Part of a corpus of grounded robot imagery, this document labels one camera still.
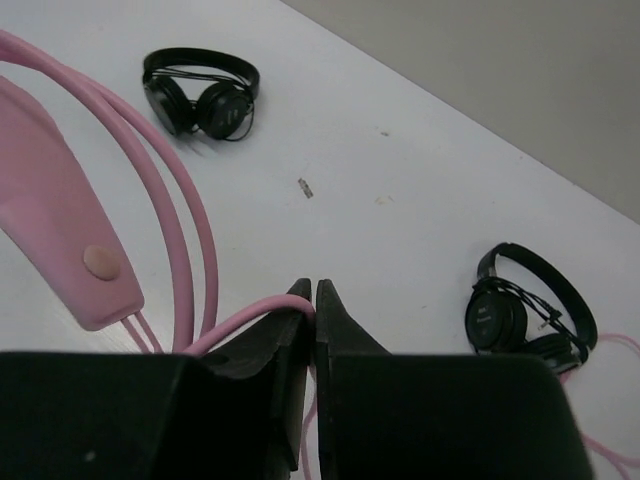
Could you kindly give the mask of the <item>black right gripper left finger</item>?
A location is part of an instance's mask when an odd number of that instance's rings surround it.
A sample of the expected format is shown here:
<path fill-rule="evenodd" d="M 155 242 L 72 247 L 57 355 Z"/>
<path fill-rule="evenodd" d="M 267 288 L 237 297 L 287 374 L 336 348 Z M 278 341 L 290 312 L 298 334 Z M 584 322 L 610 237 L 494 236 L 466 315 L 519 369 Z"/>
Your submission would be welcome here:
<path fill-rule="evenodd" d="M 311 333 L 280 310 L 211 353 L 6 352 L 5 479 L 287 479 Z"/>

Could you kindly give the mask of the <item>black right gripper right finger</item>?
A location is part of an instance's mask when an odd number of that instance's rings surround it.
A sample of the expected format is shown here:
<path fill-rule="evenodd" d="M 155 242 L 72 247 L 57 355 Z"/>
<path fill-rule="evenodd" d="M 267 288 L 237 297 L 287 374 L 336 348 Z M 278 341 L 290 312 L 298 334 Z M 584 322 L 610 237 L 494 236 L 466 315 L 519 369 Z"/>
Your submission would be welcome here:
<path fill-rule="evenodd" d="M 400 355 L 316 293 L 318 451 L 325 479 L 589 479 L 557 377 L 527 356 Z"/>

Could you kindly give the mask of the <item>pink gaming headset with cable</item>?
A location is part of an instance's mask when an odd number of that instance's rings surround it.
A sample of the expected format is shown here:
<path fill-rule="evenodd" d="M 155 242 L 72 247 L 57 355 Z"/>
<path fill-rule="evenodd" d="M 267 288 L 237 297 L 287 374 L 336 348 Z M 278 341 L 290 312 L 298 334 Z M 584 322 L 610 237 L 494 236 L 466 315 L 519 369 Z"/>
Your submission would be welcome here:
<path fill-rule="evenodd" d="M 56 123 L 28 92 L 1 84 L 1 227 L 85 330 L 125 327 L 138 354 L 201 358 L 228 343 L 270 313 L 294 310 L 311 333 L 303 411 L 306 435 L 318 426 L 315 368 L 317 284 L 299 279 L 282 295 L 262 299 L 218 323 L 218 268 L 214 240 L 198 191 L 170 144 L 139 112 L 81 73 L 3 33 L 1 58 L 37 70 L 64 87 L 111 133 L 129 158 L 156 211 L 168 252 L 174 295 L 174 339 L 164 352 L 142 309 L 144 297 L 129 259 L 79 162 Z M 499 276 L 563 312 L 554 293 L 529 270 L 498 257 Z M 584 434 L 621 475 L 638 466 Z"/>

